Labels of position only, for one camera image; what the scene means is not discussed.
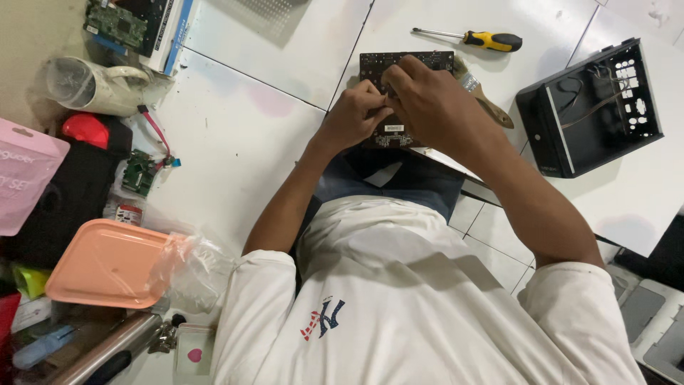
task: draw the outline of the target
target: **ny logo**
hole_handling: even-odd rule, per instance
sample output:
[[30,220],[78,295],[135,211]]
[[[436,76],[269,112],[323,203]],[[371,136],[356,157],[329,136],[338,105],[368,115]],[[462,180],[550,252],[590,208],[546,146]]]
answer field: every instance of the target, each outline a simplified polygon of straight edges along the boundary
[[344,306],[345,302],[342,300],[338,301],[337,306],[335,306],[335,309],[332,311],[332,315],[330,315],[330,317],[326,316],[326,310],[328,309],[329,304],[330,301],[323,302],[323,310],[321,310],[321,314],[318,314],[318,312],[311,312],[311,321],[308,323],[308,328],[306,331],[300,330],[304,336],[304,340],[308,341],[311,332],[313,332],[318,323],[321,324],[321,335],[318,338],[321,338],[328,331],[328,327],[330,329],[334,329],[337,325],[339,325],[339,323],[337,323],[337,312],[342,308],[342,306]]

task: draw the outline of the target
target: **sleeve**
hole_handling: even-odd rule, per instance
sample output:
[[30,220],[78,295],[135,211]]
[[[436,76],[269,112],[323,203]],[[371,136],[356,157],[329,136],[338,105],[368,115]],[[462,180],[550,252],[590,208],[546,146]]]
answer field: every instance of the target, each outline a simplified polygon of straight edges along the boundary
[[645,384],[606,270],[581,262],[544,266],[518,300],[589,384]]
[[213,384],[251,384],[295,299],[295,264],[279,251],[256,250],[233,271],[214,341]]

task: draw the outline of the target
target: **pink heart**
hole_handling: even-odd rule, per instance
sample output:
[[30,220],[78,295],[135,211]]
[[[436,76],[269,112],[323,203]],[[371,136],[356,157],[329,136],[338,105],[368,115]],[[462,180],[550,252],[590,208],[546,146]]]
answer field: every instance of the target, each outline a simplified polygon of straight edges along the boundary
[[188,354],[187,357],[192,361],[192,362],[200,362],[202,360],[202,349],[192,349]]

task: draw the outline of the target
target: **brush bristles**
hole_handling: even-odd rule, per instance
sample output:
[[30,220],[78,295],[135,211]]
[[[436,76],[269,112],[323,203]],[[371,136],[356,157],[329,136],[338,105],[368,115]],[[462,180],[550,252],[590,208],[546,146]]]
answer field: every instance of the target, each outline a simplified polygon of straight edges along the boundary
[[456,79],[461,79],[468,73],[468,67],[463,62],[463,59],[459,55],[453,56],[453,76]]

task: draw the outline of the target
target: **screwdriver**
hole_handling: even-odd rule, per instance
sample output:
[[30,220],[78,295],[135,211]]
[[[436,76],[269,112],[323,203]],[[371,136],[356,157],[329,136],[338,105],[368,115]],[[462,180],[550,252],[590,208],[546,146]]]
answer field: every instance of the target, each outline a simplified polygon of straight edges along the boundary
[[463,39],[464,44],[477,45],[480,48],[492,49],[493,51],[515,52],[523,46],[523,39],[514,34],[491,34],[489,32],[468,31],[465,35],[460,35],[422,28],[414,28],[413,31],[461,38]]

